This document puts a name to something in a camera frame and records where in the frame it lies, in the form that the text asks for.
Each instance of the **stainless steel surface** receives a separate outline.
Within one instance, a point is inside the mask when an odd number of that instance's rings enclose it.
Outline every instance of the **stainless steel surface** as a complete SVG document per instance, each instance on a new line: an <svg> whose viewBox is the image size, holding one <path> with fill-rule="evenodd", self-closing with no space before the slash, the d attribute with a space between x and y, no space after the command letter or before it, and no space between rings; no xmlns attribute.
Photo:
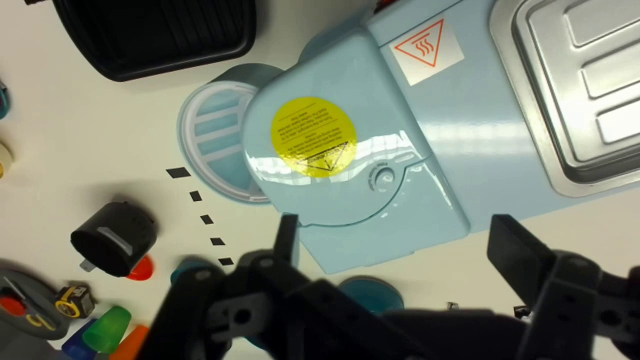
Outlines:
<svg viewBox="0 0 640 360"><path fill-rule="evenodd" d="M498 0L490 22L555 191L640 181L640 2Z"/></svg>

